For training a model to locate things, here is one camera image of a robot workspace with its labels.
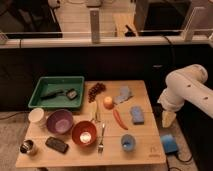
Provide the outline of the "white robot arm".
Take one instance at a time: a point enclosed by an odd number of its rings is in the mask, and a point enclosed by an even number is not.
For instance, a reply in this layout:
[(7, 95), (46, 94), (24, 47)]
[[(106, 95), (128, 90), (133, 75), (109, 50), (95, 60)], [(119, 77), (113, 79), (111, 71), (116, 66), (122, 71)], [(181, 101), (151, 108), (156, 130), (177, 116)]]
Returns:
[(172, 125), (176, 119), (176, 112), (186, 101), (213, 119), (213, 90), (204, 85), (207, 79), (207, 70), (199, 64), (174, 70), (166, 76), (166, 88), (158, 98), (158, 103), (163, 108), (164, 128)]

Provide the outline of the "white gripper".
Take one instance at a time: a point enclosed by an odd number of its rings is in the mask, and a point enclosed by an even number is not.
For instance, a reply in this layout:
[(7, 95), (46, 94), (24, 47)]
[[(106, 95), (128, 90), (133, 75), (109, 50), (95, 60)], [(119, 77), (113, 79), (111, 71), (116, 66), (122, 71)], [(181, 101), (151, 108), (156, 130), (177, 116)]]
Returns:
[(183, 99), (172, 93), (170, 90), (164, 90), (157, 102), (163, 107), (162, 112), (162, 126), (168, 128), (176, 119), (176, 113), (183, 107)]

